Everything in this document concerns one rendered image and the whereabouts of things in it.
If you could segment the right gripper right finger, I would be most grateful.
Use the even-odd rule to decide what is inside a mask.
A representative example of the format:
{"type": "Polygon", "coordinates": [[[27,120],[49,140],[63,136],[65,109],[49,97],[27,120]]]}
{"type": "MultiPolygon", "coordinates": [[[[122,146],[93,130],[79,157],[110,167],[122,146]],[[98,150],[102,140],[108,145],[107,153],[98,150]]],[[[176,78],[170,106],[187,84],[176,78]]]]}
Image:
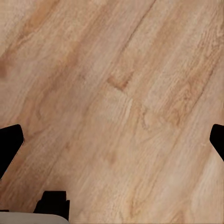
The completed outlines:
{"type": "Polygon", "coordinates": [[[224,126],[213,125],[210,133],[210,142],[224,160],[224,126]]]}

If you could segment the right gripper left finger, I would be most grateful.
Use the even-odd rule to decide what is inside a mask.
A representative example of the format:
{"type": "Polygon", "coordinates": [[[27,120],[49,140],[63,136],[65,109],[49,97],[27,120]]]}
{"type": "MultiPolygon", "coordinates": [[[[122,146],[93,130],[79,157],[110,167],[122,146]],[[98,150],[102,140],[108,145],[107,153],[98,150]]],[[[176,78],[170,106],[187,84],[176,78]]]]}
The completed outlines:
{"type": "Polygon", "coordinates": [[[0,129],[0,179],[24,142],[19,124],[0,129]]]}

